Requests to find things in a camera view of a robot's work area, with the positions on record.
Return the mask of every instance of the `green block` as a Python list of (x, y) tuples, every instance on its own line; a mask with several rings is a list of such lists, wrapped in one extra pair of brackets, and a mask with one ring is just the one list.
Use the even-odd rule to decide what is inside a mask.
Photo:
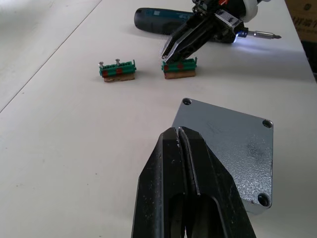
[(193, 71), (197, 67), (197, 57), (195, 59), (185, 59), (181, 62), (166, 64), (163, 62), (162, 70), (164, 73), (180, 72), (180, 71)]
[(135, 61), (133, 60), (133, 63), (130, 61), (120, 63), (120, 65), (110, 64), (99, 66), (99, 69), (100, 76), (115, 76), (117, 74), (134, 73), (137, 68), (135, 67)]

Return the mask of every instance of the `metal plate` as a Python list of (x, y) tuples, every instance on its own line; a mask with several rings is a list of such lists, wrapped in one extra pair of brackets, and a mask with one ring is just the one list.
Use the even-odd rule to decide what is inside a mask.
[(271, 121), (185, 98), (172, 126), (185, 126), (203, 136), (232, 175), (248, 212), (259, 214), (271, 207)]

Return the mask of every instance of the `screw hole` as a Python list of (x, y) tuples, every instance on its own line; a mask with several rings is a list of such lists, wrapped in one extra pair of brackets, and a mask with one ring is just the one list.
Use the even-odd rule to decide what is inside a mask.
[(262, 124), (267, 128), (271, 128), (273, 126), (273, 123), (270, 120), (264, 120)]
[(269, 206), (269, 198), (264, 193), (260, 193), (258, 195), (258, 201), (263, 207), (268, 207)]
[(192, 104), (192, 100), (190, 100), (189, 98), (184, 98), (183, 99), (183, 104), (185, 104), (185, 105), (191, 105)]

